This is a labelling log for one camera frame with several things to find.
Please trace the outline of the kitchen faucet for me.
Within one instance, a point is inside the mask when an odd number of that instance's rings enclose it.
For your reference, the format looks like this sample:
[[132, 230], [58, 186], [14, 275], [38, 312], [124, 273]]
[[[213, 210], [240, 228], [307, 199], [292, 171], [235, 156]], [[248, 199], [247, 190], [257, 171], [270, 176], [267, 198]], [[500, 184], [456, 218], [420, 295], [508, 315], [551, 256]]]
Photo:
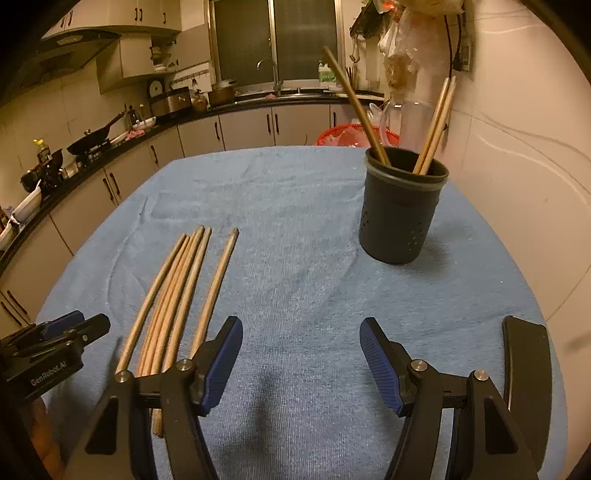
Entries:
[[273, 58], [263, 58], [256, 63], [256, 70], [259, 71], [264, 63], [269, 63], [271, 66], [271, 72], [273, 72], [273, 94], [280, 96], [281, 88], [283, 87], [283, 81], [280, 80], [279, 67]]

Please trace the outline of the dark kitchen window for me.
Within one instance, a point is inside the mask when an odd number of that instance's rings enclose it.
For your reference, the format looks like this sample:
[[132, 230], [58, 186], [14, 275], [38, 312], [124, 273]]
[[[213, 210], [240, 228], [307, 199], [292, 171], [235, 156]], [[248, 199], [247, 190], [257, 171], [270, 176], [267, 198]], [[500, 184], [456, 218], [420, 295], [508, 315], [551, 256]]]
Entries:
[[206, 1], [213, 77], [237, 87], [273, 87], [273, 58], [282, 88], [318, 87], [322, 47], [342, 55], [341, 1]]

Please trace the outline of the blue towel table cloth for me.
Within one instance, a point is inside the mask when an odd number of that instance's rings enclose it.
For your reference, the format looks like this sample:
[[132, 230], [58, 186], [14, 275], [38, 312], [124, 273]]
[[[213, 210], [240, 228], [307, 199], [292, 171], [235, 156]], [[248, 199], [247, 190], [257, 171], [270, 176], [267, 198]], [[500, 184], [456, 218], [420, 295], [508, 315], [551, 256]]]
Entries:
[[504, 382], [502, 321], [543, 317], [503, 244], [446, 186], [420, 256], [405, 266], [360, 246], [363, 151], [276, 147], [178, 159], [93, 232], [40, 320], [73, 310], [111, 328], [45, 403], [69, 456], [112, 376], [138, 309], [178, 237], [212, 235], [179, 352], [232, 228], [239, 236], [211, 319], [242, 319], [242, 349], [219, 405], [201, 422], [223, 479], [381, 479], [403, 422], [383, 402], [359, 340], [363, 319], [445, 373]]

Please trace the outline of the white bowl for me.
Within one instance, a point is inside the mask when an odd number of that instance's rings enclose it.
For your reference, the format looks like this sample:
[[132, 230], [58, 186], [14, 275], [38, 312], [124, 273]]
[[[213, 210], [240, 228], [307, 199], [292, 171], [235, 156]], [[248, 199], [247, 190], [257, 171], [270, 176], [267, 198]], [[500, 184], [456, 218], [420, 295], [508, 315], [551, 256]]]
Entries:
[[41, 181], [38, 181], [35, 189], [13, 210], [11, 219], [18, 224], [26, 224], [40, 209], [42, 201]]

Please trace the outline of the dark perforated utensil holder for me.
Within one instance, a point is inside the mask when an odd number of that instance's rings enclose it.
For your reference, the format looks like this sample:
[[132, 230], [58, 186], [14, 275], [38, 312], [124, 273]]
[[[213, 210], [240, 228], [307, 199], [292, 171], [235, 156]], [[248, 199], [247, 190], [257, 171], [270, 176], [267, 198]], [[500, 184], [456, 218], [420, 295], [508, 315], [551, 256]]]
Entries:
[[372, 149], [366, 151], [359, 240], [373, 258], [403, 265], [423, 248], [449, 170], [434, 160], [425, 175], [415, 174], [417, 153], [397, 147], [386, 153], [389, 166]]

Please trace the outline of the black wok pan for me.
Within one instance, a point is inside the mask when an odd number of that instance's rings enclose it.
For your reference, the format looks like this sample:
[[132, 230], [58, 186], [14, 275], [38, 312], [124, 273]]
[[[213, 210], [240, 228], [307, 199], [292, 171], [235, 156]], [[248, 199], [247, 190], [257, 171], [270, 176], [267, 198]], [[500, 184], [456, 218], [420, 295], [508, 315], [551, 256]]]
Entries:
[[122, 119], [124, 116], [125, 112], [121, 111], [103, 127], [85, 133], [82, 138], [80, 138], [79, 140], [75, 141], [67, 147], [68, 153], [73, 156], [83, 155], [88, 153], [94, 147], [103, 144], [108, 137], [110, 127], [114, 125], [116, 122], [118, 122], [120, 119]]

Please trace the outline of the dark wooden chopstick in holder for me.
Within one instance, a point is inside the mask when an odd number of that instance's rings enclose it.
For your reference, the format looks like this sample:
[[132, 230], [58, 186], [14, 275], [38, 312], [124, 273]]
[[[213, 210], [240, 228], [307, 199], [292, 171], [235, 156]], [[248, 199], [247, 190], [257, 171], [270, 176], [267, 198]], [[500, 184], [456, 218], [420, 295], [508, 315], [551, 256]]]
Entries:
[[372, 147], [377, 159], [384, 165], [391, 167], [391, 162], [385, 150], [385, 147], [381, 144], [380, 140], [378, 139], [377, 134], [375, 133], [374, 127], [370, 122], [368, 115], [363, 108], [358, 96], [356, 96], [355, 90], [353, 90], [352, 85], [349, 83], [349, 77], [346, 75], [345, 70], [342, 69], [341, 65], [337, 59], [335, 59], [335, 55], [332, 54], [332, 50], [329, 49], [328, 46], [322, 47], [322, 52], [324, 52], [325, 57], [328, 59], [329, 67], [331, 68], [332, 72], [335, 74], [335, 78], [339, 80], [341, 83], [342, 88], [346, 92], [346, 96], [348, 96], [349, 104], [353, 107], [353, 110], [356, 111], [356, 114], [359, 117], [359, 120], [363, 126], [363, 131], [365, 131], [369, 141], [370, 146]]

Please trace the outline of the light wooden chopstick in holder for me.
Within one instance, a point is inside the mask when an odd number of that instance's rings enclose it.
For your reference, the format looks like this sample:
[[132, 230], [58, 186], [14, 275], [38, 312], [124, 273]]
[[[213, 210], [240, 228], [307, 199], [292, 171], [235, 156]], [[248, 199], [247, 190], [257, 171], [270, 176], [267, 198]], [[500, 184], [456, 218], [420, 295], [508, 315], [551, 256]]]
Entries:
[[430, 169], [431, 163], [435, 157], [435, 153], [439, 148], [439, 144], [443, 135], [444, 128], [446, 126], [447, 117], [451, 111], [452, 104], [454, 101], [454, 96], [457, 88], [457, 77], [453, 76], [451, 78], [451, 83], [449, 86], [448, 94], [441, 110], [441, 114], [439, 116], [439, 120], [437, 122], [437, 126], [435, 129], [435, 133], [432, 138], [432, 142], [430, 148], [428, 150], [427, 156], [425, 157], [425, 161], [423, 162], [422, 169], [420, 175], [426, 175]]
[[432, 138], [435, 133], [436, 126], [437, 126], [437, 122], [439, 120], [441, 110], [443, 109], [443, 106], [444, 106], [444, 103], [445, 103], [445, 100], [446, 100], [446, 97], [448, 94], [450, 83], [451, 83], [450, 77], [445, 78], [442, 88], [441, 88], [441, 91], [440, 91], [440, 94], [439, 94], [438, 102], [436, 104], [436, 107], [434, 109], [434, 113], [432, 115], [432, 118], [431, 118], [431, 121], [429, 124], [429, 128], [427, 131], [427, 135], [425, 137], [425, 141], [423, 142], [418, 159], [415, 162], [413, 174], [420, 174], [420, 172], [421, 172], [423, 162], [425, 161], [425, 157], [427, 156], [428, 150], [430, 148]]

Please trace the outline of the red plastic basket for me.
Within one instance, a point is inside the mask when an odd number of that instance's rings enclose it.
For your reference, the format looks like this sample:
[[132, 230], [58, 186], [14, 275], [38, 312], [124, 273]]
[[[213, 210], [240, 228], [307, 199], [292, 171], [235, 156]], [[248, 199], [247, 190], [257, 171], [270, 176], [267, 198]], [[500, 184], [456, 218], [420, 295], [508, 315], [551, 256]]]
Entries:
[[[374, 126], [374, 132], [378, 139], [385, 146], [398, 146], [399, 136], [394, 134], [390, 129], [386, 129], [386, 140], [381, 137], [380, 128]], [[318, 136], [317, 146], [337, 146], [337, 147], [355, 147], [355, 148], [370, 148], [370, 141], [366, 135], [363, 126], [360, 124], [342, 124], [329, 128]]]

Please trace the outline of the clear glass pitcher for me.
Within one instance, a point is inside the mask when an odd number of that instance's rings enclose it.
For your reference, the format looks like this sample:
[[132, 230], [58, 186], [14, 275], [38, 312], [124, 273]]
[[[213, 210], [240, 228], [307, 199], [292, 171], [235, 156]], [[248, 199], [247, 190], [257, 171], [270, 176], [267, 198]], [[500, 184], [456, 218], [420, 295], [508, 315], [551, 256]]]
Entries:
[[420, 153], [425, 143], [435, 106], [420, 101], [384, 104], [379, 136], [386, 147], [399, 147]]

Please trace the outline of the metal cooking pot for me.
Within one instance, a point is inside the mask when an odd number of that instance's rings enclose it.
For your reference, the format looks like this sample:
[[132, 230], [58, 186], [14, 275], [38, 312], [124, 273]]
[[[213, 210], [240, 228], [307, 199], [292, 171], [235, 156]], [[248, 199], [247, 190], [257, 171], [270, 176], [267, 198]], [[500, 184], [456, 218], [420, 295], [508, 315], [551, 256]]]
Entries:
[[221, 80], [211, 85], [207, 93], [211, 108], [235, 102], [235, 80]]

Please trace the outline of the range hood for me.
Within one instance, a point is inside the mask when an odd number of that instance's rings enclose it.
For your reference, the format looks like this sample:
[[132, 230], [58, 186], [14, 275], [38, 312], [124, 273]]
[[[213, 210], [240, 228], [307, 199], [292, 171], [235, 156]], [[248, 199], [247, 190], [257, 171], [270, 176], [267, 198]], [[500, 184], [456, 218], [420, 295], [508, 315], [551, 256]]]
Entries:
[[42, 73], [76, 71], [119, 38], [119, 34], [102, 29], [68, 30], [42, 39], [23, 66]]

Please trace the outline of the hanging plastic bags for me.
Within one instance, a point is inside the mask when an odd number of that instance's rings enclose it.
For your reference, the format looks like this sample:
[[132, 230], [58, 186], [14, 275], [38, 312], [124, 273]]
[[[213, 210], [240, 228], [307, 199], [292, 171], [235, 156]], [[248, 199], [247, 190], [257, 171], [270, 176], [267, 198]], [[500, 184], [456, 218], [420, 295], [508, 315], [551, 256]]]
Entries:
[[423, 70], [438, 78], [463, 70], [463, 1], [366, 1], [349, 27], [355, 39], [378, 41], [393, 97], [404, 97]]

